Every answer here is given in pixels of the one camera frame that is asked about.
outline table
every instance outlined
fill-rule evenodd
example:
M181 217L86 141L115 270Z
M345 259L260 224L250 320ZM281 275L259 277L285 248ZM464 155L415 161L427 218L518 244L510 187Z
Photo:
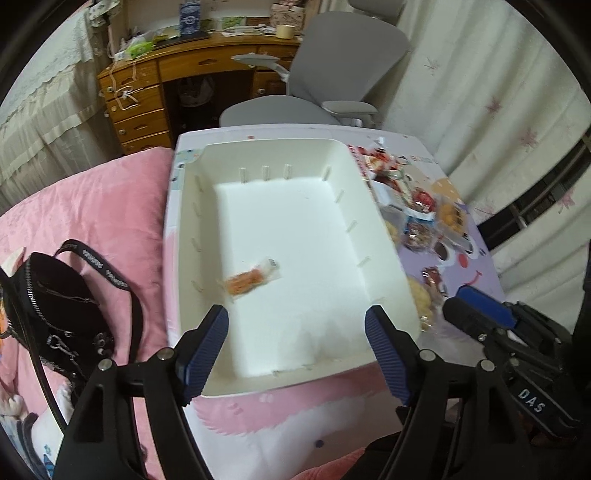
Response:
M110 117L125 155L152 147L171 147L178 132L178 95L164 84L197 75L242 72L216 86L217 114L234 103L264 95L285 95L285 83L276 72L244 65L234 55L258 53L278 57L290 68L300 45L297 38L281 40L264 35L224 37L213 33L206 40L193 40L159 48L135 61L117 62L98 75ZM132 98L124 98L125 88Z
M199 155L208 144L273 138L332 138L370 147L383 137L387 149L410 161L406 173L435 191L460 201L453 186L423 144L414 137L378 130L323 125L251 125L182 135L171 171L164 224L164 291L167 321L176 314L173 255L180 205L178 165ZM504 294L492 259L476 225L469 219L473 248L435 253L398 250L407 274L420 278L425 267L437 266L450 295L473 284L497 300ZM445 360L473 365L483 358L480 345L445 321L423 333L419 347L431 348ZM216 480L285 480L321 465L380 436L400 429L394 408L400 405L387 390L377 364L352 372L262 394L199 397L185 409L193 435Z

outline black crossbody bag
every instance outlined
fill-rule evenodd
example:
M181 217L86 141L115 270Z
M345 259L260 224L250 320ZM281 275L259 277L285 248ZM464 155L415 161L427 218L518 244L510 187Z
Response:
M14 303L18 302L42 363L72 383L72 400L76 401L97 364L112 356L115 339L82 275L56 258L62 252L74 252L113 286L131 295L129 363L136 360L144 322L139 299L128 283L103 257L78 240L66 240L53 257L33 252L17 269L10 278L17 298L3 298L8 328L1 337L13 336L30 350L16 318Z

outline white tray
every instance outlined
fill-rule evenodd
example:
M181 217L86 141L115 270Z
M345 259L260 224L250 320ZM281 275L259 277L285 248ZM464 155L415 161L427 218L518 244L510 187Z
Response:
M230 317L205 396L284 387L374 361L363 329L373 304L418 337L402 265L344 144L214 144L185 168L180 328L197 327L215 303ZM278 279L234 299L220 286L265 257L279 264Z

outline blue box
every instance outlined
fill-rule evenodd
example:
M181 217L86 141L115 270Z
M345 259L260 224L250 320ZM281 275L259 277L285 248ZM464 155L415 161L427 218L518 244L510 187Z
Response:
M181 36L197 33L201 27L201 1L180 4L179 11L178 24Z

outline green item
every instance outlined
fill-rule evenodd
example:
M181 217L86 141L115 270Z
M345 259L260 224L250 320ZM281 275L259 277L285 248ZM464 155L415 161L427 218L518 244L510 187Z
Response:
M142 43L137 43L127 49L127 53L131 56L132 59L136 59L140 55L144 55L145 53L149 53L154 49L154 43L150 41L145 41Z
M213 22L213 18L204 18L201 20L201 31L206 32L207 30L215 30L216 27Z
M246 17L223 17L222 30L231 27L243 27L246 25Z

